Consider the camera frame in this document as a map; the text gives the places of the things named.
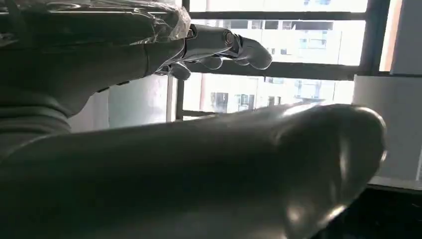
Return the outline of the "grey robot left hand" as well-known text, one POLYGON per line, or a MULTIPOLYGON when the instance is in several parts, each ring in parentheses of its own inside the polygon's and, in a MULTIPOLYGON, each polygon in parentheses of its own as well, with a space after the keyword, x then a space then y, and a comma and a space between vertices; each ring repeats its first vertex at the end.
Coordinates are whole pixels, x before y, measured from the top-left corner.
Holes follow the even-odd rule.
POLYGON ((308 239, 386 157, 382 117, 293 103, 74 133, 89 98, 188 63, 268 68, 257 41, 158 0, 0 3, 3 239, 308 239))

